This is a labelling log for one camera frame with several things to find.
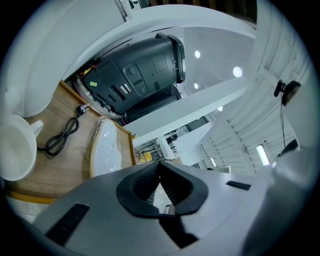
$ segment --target fluorescent light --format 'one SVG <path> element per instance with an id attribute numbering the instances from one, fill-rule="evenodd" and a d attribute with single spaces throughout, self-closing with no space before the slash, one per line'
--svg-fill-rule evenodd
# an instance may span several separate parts
<path id="1" fill-rule="evenodd" d="M 213 166 L 216 167 L 217 165 L 216 165 L 216 163 L 215 163 L 215 161 L 214 161 L 214 159 L 212 157 L 211 157 L 211 161 L 213 163 Z"/>
<path id="2" fill-rule="evenodd" d="M 200 58 L 200 51 L 196 50 L 194 52 L 194 56 L 199 59 Z"/>
<path id="3" fill-rule="evenodd" d="M 264 166 L 269 165 L 269 160 L 267 158 L 264 146 L 262 144 L 258 145 L 258 146 L 256 146 L 256 150 L 258 151 L 258 154 L 259 154 L 259 156 L 261 158 L 262 164 Z"/>
<path id="4" fill-rule="evenodd" d="M 236 66 L 234 69 L 233 69 L 233 74 L 236 78 L 239 78 L 242 76 L 242 69 L 238 66 Z"/>
<path id="5" fill-rule="evenodd" d="M 185 59 L 182 60 L 182 71 L 186 72 L 186 60 Z"/>

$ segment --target ceiling light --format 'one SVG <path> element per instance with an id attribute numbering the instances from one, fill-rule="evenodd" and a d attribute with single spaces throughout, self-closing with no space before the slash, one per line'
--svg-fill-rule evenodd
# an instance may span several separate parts
<path id="1" fill-rule="evenodd" d="M 269 160 L 267 158 L 264 146 L 262 144 L 260 144 L 260 145 L 256 146 L 256 150 L 258 151 L 258 154 L 261 158 L 262 164 L 264 166 L 269 165 Z"/>
<path id="2" fill-rule="evenodd" d="M 242 69 L 238 66 L 236 66 L 234 69 L 233 69 L 233 74 L 236 78 L 239 78 L 242 76 Z"/>
<path id="3" fill-rule="evenodd" d="M 194 56 L 199 59 L 200 58 L 200 51 L 196 50 L 194 52 Z"/>
<path id="4" fill-rule="evenodd" d="M 214 161 L 214 159 L 212 157 L 211 157 L 211 161 L 213 163 L 213 166 L 216 167 L 217 165 L 216 165 L 216 163 L 215 163 L 215 161 Z"/>

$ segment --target vacuum cleaner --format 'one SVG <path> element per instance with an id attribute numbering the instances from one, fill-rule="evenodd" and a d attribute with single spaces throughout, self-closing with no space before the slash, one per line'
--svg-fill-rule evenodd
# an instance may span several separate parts
<path id="1" fill-rule="evenodd" d="M 126 111 L 138 103 L 182 83 L 185 77 L 182 42 L 173 35 L 158 33 L 154 38 L 128 44 L 103 56 L 80 78 L 80 82 L 102 108 L 126 115 Z"/>

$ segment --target white cup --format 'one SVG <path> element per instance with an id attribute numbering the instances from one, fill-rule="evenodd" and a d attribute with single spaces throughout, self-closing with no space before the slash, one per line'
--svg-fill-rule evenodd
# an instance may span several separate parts
<path id="1" fill-rule="evenodd" d="M 30 174 L 36 165 L 36 137 L 44 124 L 41 120 L 28 124 L 21 116 L 11 114 L 2 127 L 0 141 L 0 175 L 18 181 Z"/>

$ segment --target black slot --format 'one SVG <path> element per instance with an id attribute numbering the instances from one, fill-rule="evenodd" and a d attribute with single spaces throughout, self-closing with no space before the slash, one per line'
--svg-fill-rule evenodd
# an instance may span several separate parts
<path id="1" fill-rule="evenodd" d="M 125 96 L 123 96 L 122 93 L 118 90 L 118 88 L 114 85 L 111 85 L 110 90 L 120 101 L 123 102 L 126 99 Z"/>
<path id="2" fill-rule="evenodd" d="M 134 83 L 133 83 L 133 85 L 137 85 L 137 84 L 139 84 L 139 83 L 141 83 L 142 82 L 142 79 L 139 79 L 138 81 L 135 81 Z"/>
<path id="3" fill-rule="evenodd" d="M 156 90 L 159 90 L 159 89 L 160 89 L 160 86 L 159 86 L 159 82 L 158 82 L 158 81 L 154 82 L 153 85 L 154 85 L 154 88 L 155 88 Z"/>
<path id="4" fill-rule="evenodd" d="M 147 201 L 155 192 L 159 183 L 160 174 L 158 173 L 157 166 L 154 166 L 134 180 L 132 190 L 139 199 Z"/>
<path id="5" fill-rule="evenodd" d="M 75 231 L 83 217 L 89 210 L 89 206 L 76 203 L 59 221 L 45 234 L 60 246 L 64 246 Z"/>
<path id="6" fill-rule="evenodd" d="M 226 183 L 227 185 L 237 188 L 237 189 L 241 189 L 241 190 L 246 190 L 248 191 L 251 187 L 251 185 L 248 184 L 244 184 L 244 183 L 240 183 L 240 182 L 236 182 L 236 181 L 228 181 Z"/>
<path id="7" fill-rule="evenodd" d="M 116 102 L 116 99 L 112 97 L 110 94 L 108 95 L 109 99 L 112 100 L 113 102 Z"/>
<path id="8" fill-rule="evenodd" d="M 180 248 L 184 248 L 198 240 L 196 236 L 185 231 L 179 216 L 162 218 L 159 223 L 172 241 Z"/>

